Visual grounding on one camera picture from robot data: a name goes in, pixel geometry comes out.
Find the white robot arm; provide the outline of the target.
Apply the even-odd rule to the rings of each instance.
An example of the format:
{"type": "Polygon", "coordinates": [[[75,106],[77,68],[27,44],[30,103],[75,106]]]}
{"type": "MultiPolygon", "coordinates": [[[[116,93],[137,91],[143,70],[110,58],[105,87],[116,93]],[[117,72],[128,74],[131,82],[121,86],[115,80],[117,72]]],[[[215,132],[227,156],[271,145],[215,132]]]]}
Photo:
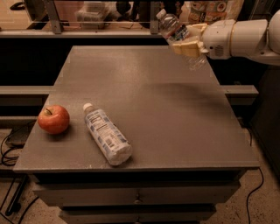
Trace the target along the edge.
{"type": "Polygon", "coordinates": [[[236,22],[220,20],[210,25],[188,25],[190,38],[175,41],[171,49],[181,55],[212,60],[243,57],[258,63],[280,65],[280,10],[266,19],[236,22]]]}

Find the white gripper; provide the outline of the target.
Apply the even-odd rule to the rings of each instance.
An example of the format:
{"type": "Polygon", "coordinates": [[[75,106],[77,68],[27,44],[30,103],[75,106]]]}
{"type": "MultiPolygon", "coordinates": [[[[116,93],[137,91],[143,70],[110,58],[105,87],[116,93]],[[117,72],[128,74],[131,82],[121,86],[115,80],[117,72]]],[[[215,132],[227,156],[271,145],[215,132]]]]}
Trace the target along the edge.
{"type": "Polygon", "coordinates": [[[235,21],[233,19],[220,20],[213,24],[191,24],[186,28],[190,38],[202,37],[202,42],[194,40],[191,42],[178,42],[171,45],[171,49],[180,55],[198,58],[200,50],[206,48],[207,56],[212,60],[227,60],[230,54],[230,39],[235,21]]]}

